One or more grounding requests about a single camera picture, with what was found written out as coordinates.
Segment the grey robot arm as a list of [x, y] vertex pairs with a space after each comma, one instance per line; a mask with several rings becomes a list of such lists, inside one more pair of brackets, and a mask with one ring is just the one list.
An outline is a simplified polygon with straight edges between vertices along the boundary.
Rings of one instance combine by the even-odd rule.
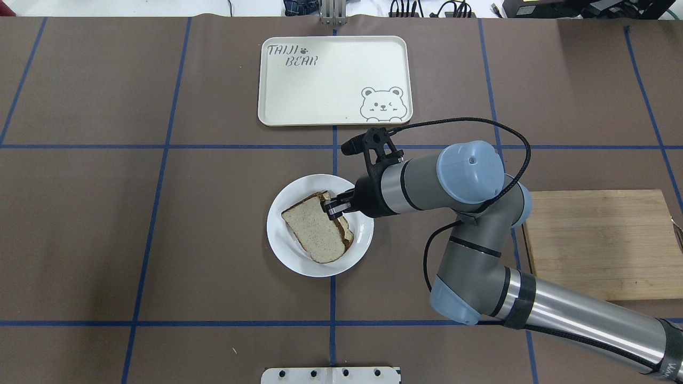
[[456, 143], [433, 155], [403, 160], [403, 152], [372, 134], [341, 146], [363, 155], [367, 172], [323, 209], [330, 218], [361, 212], [379, 218], [446, 207], [449, 240], [430, 290], [444, 317], [475, 325], [487, 315], [512, 330], [568, 340], [620, 357], [641, 373], [681, 383], [681, 328], [538, 279], [499, 263], [513, 228], [531, 214], [530, 192], [503, 170], [485, 141]]

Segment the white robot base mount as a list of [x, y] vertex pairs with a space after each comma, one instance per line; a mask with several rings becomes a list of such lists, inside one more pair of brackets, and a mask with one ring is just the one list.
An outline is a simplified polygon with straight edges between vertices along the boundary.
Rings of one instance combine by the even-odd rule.
[[390, 366], [272, 367], [261, 383], [402, 383], [401, 370]]

